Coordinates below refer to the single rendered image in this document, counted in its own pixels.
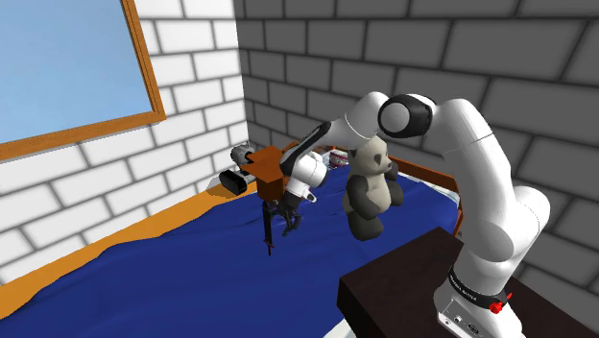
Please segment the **window with orange frame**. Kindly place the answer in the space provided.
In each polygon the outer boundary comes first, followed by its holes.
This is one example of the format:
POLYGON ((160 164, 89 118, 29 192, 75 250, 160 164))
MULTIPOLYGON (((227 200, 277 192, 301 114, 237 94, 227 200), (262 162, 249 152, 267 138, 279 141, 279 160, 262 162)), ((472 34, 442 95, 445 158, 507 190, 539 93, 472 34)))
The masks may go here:
POLYGON ((0 161, 165 117, 134 0, 0 0, 0 161))

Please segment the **thin black stick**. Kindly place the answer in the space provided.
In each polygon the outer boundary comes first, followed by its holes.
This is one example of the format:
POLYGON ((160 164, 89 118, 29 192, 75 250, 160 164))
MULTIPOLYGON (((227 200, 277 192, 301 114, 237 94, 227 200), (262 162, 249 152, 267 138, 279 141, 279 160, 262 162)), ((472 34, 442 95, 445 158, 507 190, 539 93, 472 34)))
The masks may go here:
POLYGON ((274 212, 266 201, 262 203, 262 211, 264 225, 264 243, 267 245, 268 255, 271 255, 272 249, 274 248, 272 237, 272 220, 274 217, 274 212))

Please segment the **panda plush toy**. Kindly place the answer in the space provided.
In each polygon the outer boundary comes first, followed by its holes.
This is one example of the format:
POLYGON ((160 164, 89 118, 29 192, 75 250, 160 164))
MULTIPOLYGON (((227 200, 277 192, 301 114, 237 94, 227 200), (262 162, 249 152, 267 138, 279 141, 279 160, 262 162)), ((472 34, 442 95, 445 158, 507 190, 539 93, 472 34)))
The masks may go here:
POLYGON ((349 172, 343 208, 352 235, 360 241, 378 237, 384 230, 379 215, 403 204, 396 182, 398 166, 388 156, 387 143, 378 136, 348 151, 349 172))

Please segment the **bed with blue cover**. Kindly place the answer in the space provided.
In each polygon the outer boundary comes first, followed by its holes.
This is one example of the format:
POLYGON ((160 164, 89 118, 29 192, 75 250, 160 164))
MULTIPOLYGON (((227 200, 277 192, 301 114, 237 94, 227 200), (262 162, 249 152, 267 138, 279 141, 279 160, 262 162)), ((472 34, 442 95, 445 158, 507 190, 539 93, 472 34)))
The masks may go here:
POLYGON ((358 241, 342 207, 347 174, 330 172, 296 230, 275 218, 272 249, 256 195, 217 205, 106 249, 0 320, 0 338, 324 338, 343 318, 343 275, 457 218, 451 198, 399 178, 403 204, 381 215, 379 237, 358 241))

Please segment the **brown wooden box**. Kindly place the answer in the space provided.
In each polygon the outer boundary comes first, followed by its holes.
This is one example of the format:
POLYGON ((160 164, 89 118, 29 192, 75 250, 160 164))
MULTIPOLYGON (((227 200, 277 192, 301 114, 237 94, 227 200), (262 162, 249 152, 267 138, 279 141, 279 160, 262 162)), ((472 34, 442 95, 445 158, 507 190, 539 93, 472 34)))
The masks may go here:
POLYGON ((275 146, 269 146, 247 155, 249 164, 242 168, 255 176, 257 195, 267 203, 280 201, 284 193, 284 176, 279 162, 282 151, 275 146))

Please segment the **dark brown robot stand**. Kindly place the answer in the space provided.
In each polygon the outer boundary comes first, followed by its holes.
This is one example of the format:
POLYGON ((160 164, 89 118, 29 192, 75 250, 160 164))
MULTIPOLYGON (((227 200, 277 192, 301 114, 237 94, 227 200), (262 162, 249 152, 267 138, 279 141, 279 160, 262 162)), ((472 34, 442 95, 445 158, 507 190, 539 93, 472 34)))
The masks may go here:
MULTIPOLYGON (((337 306, 357 338, 456 338, 439 324, 433 294, 462 246, 436 228, 342 276, 337 306)), ((526 338, 599 338, 517 279, 506 290, 526 338)))

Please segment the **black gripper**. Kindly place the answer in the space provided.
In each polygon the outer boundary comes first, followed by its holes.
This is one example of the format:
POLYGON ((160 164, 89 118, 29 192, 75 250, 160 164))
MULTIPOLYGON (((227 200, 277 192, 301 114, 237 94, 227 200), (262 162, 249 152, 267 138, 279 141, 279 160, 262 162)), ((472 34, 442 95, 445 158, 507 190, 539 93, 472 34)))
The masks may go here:
POLYGON ((282 200, 278 205, 280 214, 285 218, 285 229, 282 233, 283 236, 287 236, 292 229, 297 229, 300 225, 301 216, 297 214, 297 209, 300 204, 300 197, 285 192, 282 200))

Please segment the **black rounded object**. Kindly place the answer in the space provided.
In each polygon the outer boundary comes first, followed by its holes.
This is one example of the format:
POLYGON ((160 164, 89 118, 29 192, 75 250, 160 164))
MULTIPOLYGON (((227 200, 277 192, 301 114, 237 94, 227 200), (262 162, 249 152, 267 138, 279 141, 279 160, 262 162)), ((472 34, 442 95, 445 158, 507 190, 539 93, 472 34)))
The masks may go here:
POLYGON ((221 185, 234 195, 241 195, 248 189, 248 185, 255 177, 244 170, 231 171, 229 169, 219 174, 221 185))

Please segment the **grey round object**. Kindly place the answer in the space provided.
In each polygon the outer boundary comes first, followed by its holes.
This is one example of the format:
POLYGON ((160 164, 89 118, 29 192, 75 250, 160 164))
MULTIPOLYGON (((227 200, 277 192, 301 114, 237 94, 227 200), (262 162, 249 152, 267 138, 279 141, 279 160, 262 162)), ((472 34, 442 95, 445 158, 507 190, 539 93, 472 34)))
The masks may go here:
POLYGON ((251 147, 249 144, 241 144, 231 149, 230 157, 236 163, 237 166, 241 167, 242 165, 252 163, 252 160, 249 158, 249 155, 253 153, 253 147, 251 147))

